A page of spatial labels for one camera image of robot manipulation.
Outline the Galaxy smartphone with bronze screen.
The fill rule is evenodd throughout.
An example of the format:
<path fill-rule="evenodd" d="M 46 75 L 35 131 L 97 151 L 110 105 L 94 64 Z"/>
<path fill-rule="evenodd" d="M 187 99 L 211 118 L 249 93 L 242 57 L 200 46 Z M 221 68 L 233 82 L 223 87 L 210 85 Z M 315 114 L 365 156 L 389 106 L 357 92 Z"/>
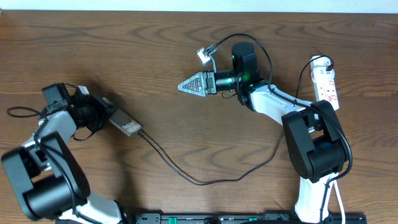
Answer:
<path fill-rule="evenodd" d="M 129 137 L 142 129 L 138 121 L 120 108 L 109 117 L 109 121 Z"/>

